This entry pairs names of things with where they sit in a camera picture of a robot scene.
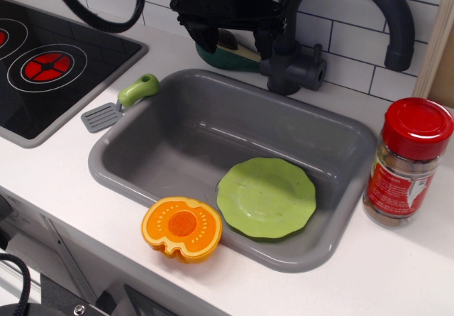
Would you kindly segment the black robot base with screw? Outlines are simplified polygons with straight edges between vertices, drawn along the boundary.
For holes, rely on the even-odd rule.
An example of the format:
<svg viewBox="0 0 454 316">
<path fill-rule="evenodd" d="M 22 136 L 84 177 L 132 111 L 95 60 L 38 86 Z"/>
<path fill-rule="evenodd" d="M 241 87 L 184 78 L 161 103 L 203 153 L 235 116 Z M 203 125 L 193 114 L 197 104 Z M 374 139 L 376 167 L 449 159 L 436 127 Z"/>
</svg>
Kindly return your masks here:
<svg viewBox="0 0 454 316">
<path fill-rule="evenodd" d="M 90 303 L 1 251 L 2 315 L 112 315 L 117 303 L 109 295 Z"/>
</svg>

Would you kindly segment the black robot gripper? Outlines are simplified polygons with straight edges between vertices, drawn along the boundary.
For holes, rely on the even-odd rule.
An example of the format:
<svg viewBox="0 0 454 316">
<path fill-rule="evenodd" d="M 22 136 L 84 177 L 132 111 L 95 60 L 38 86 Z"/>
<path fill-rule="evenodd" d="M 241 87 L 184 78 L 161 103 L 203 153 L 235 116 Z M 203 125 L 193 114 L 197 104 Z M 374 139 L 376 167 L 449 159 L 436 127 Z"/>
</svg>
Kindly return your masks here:
<svg viewBox="0 0 454 316">
<path fill-rule="evenodd" d="M 172 0 L 170 8 L 196 44 L 211 54 L 220 28 L 254 31 L 255 47 L 261 59 L 268 60 L 285 29 L 284 9 L 273 0 Z"/>
</svg>

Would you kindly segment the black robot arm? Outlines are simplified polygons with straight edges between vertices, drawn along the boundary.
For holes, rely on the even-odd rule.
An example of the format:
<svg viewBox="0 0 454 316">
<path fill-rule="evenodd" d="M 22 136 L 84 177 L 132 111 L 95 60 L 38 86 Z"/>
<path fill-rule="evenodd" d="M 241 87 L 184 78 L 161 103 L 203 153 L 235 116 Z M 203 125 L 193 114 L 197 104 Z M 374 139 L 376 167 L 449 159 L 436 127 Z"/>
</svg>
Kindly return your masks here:
<svg viewBox="0 0 454 316">
<path fill-rule="evenodd" d="M 208 53 L 217 49 L 221 29 L 251 31 L 263 60 L 284 30 L 284 9 L 273 0 L 171 0 L 170 8 L 191 38 Z"/>
</svg>

